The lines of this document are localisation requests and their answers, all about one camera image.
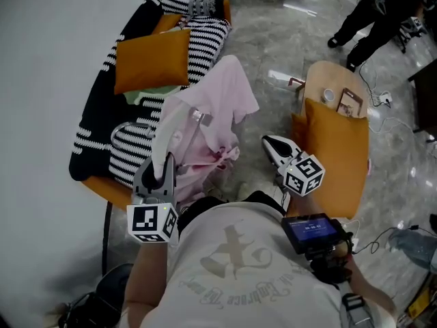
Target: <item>white cup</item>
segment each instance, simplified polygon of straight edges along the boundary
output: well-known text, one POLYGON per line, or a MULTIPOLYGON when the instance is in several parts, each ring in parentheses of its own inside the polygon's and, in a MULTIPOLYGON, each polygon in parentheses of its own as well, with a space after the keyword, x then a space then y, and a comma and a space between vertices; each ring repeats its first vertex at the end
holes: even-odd
POLYGON ((325 91, 323 91, 323 97, 322 97, 322 102, 323 103, 329 103, 334 101, 335 96, 334 96, 334 91, 332 91, 331 89, 325 89, 325 91))

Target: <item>green cloth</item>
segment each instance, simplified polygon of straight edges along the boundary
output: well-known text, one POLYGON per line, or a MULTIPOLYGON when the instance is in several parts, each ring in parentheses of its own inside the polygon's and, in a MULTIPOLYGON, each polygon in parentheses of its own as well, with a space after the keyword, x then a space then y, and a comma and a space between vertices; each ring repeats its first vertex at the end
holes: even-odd
POLYGON ((162 87, 155 87, 154 89, 144 89, 144 90, 135 90, 124 93, 124 97, 126 97, 126 102, 129 105, 135 105, 135 100, 138 98, 143 98, 147 94, 153 95, 162 95, 161 98, 166 98, 176 92, 180 91, 180 86, 176 85, 168 85, 162 87))

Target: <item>white wall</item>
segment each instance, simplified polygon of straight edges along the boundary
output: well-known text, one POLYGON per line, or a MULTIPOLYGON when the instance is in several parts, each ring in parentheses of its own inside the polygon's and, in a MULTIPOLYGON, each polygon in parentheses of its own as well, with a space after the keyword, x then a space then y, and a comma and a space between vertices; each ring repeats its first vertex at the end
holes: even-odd
POLYGON ((106 202, 68 163, 94 79, 142 1, 0 0, 0 313, 13 328, 41 327, 100 273, 106 202))

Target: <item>table top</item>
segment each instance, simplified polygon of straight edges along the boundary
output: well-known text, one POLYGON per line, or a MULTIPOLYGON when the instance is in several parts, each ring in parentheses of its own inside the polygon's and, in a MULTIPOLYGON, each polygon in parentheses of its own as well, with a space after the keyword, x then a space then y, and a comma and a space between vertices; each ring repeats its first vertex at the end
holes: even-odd
POLYGON ((363 99, 363 106, 361 107, 359 117, 367 117, 368 97, 361 80, 350 70, 339 64, 329 61, 314 63, 308 69, 300 114, 305 115, 305 99, 310 98, 320 103, 325 89, 331 89, 334 92, 334 101, 328 102, 326 106, 336 111, 345 88, 348 88, 363 99))

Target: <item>white cube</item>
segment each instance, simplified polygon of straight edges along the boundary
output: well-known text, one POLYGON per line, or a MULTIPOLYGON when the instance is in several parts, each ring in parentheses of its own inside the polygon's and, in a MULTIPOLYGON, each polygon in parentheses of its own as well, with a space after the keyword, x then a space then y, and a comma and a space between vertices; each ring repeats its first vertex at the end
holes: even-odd
POLYGON ((128 206, 128 232, 143 243, 168 243, 177 220, 171 203, 128 206))
POLYGON ((325 169, 313 155, 292 161, 282 173, 283 184, 300 196, 307 195, 322 184, 325 169))

